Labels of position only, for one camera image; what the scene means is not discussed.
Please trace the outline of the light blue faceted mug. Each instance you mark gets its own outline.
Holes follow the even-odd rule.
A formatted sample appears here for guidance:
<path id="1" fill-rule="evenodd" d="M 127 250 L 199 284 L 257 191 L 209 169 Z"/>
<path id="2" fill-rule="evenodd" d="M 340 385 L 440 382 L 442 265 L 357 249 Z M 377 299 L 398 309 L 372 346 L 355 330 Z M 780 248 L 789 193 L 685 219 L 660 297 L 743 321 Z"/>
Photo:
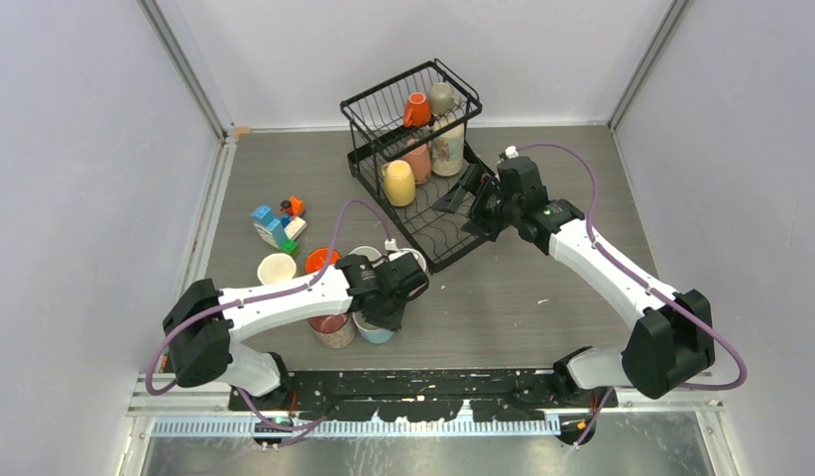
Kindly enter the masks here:
<path id="1" fill-rule="evenodd" d="M 372 344 L 381 345 L 387 343 L 395 334 L 387 328 L 367 322 L 363 313 L 360 311 L 353 312 L 352 318 L 360 335 Z"/>

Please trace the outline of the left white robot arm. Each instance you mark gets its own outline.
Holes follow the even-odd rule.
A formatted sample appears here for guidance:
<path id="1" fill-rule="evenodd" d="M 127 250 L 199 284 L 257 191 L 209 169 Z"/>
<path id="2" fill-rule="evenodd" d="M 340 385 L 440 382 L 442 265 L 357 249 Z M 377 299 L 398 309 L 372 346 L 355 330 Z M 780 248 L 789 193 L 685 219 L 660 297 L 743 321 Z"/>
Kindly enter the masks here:
<path id="1" fill-rule="evenodd" d="M 210 279 L 196 281 L 163 321 L 175 384 L 221 382 L 269 411 L 280 410 L 291 397 L 287 367 L 277 353 L 256 351 L 245 340 L 297 321 L 351 312 L 397 331 L 408 302 L 428 285 L 427 273 L 410 253 L 375 261 L 350 254 L 314 274 L 269 286 L 220 290 Z"/>

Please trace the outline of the yellow mug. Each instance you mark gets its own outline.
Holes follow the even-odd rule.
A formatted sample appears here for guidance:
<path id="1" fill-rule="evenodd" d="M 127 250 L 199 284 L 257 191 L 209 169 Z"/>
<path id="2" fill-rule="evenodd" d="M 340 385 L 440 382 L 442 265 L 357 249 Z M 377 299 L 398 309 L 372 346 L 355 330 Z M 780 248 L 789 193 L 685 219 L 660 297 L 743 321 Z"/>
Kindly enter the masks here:
<path id="1" fill-rule="evenodd" d="M 415 199 L 415 178 L 410 164 L 394 160 L 382 165 L 384 192 L 394 207 L 405 207 Z"/>

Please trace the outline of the large orange mug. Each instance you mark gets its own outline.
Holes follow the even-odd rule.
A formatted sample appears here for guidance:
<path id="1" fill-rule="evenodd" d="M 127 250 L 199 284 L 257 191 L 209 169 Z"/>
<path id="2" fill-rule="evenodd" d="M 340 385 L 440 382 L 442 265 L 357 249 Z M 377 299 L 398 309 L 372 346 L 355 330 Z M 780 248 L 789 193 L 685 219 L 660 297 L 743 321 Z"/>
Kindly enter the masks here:
<path id="1" fill-rule="evenodd" d="M 337 251 L 329 252 L 327 247 L 322 247 L 311 252 L 304 262 L 306 274 L 319 272 L 324 267 L 336 264 L 342 255 Z"/>

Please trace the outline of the yellow-green faceted mug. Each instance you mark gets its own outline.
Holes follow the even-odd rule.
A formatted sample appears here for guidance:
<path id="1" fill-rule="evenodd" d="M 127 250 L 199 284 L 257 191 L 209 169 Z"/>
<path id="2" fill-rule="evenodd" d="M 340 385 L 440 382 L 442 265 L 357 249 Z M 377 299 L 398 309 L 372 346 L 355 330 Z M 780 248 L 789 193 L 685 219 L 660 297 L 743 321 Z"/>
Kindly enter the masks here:
<path id="1" fill-rule="evenodd" d="M 296 276 L 295 259 L 285 253 L 265 257 L 257 267 L 256 276 L 263 286 L 284 283 Z"/>

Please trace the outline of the small orange cup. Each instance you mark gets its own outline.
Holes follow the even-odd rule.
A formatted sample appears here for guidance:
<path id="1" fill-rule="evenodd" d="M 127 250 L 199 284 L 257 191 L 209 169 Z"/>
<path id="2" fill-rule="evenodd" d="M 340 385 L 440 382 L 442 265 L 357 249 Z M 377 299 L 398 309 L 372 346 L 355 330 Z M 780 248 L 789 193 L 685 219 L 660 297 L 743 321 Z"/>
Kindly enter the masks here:
<path id="1" fill-rule="evenodd" d="M 421 127 L 429 123 L 432 113 L 427 96 L 414 92 L 408 98 L 404 109 L 405 127 Z"/>

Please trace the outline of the light pink faceted mug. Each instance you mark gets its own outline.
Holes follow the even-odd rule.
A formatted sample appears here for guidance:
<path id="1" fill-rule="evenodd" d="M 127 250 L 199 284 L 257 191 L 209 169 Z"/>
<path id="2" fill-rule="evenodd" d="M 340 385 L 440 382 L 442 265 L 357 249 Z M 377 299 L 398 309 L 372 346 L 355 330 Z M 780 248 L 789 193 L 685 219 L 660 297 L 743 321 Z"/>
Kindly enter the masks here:
<path id="1" fill-rule="evenodd" d="M 419 251 L 417 251 L 416 249 L 413 249 L 413 248 L 410 248 L 410 247 L 402 247 L 402 248 L 395 248 L 395 249 L 389 250 L 387 252 L 387 257 L 391 262 L 393 262 L 395 259 L 397 259 L 397 258 L 399 258 L 401 256 L 413 256 L 414 259 L 419 264 L 420 268 L 424 272 L 427 272 L 426 260 L 423 257 L 423 255 Z"/>

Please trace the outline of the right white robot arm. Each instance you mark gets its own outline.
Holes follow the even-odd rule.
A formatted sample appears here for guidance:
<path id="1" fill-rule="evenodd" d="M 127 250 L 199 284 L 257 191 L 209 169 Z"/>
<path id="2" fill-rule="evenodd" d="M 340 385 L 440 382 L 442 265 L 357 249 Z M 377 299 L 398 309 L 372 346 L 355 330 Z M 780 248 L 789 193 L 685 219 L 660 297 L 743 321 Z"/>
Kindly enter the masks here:
<path id="1" fill-rule="evenodd" d="M 549 198 L 530 158 L 503 161 L 494 175 L 472 165 L 432 207 L 453 213 L 467 196 L 464 231 L 494 241 L 514 227 L 581 277 L 631 331 L 623 347 L 586 347 L 554 363 L 553 394 L 564 406 L 580 406 L 600 387 L 633 387 L 658 399 L 714 364 L 708 300 L 661 283 L 589 226 L 581 210 Z"/>

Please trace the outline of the pink patterned mug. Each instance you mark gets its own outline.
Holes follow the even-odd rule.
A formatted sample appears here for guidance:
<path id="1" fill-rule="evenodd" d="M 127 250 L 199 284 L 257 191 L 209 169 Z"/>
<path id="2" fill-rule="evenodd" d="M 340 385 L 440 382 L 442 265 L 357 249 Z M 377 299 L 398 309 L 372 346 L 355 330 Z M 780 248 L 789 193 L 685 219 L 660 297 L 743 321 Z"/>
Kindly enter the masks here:
<path id="1" fill-rule="evenodd" d="M 356 336 L 350 313 L 312 317 L 308 319 L 308 324 L 320 343 L 328 348 L 345 348 Z"/>

